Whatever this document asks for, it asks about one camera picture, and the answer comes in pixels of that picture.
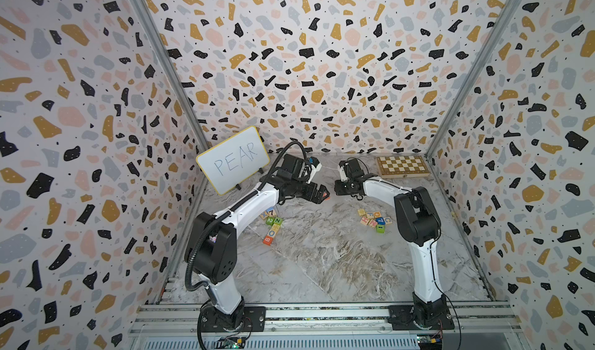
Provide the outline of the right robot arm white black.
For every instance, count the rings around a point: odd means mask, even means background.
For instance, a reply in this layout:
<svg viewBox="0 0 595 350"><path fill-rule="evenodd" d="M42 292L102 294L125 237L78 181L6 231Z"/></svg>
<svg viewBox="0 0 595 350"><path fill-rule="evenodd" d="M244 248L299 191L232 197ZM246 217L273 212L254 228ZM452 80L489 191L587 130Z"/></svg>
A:
<svg viewBox="0 0 595 350"><path fill-rule="evenodd" d="M448 299L438 273L437 241L442 235L439 214L424 187L401 187L365 173L356 158L339 162L338 196L372 197L394 206L395 222L412 255L415 285L411 321L431 328L449 314Z"/></svg>

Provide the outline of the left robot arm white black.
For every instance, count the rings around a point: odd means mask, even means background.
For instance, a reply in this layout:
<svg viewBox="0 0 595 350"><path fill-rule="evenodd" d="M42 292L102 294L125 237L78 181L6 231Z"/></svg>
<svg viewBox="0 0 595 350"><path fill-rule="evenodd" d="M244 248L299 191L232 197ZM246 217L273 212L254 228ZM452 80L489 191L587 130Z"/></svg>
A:
<svg viewBox="0 0 595 350"><path fill-rule="evenodd" d="M200 213L184 252L187 263L184 287L192 292L204 288L209 296L205 306L215 315L215 323L227 331L244 321L245 299L236 287L232 271L237 264L237 239L256 218L269 208L300 198L321 204L329 198L323 185L313 182L322 164L315 157L279 156L243 198L214 214Z"/></svg>

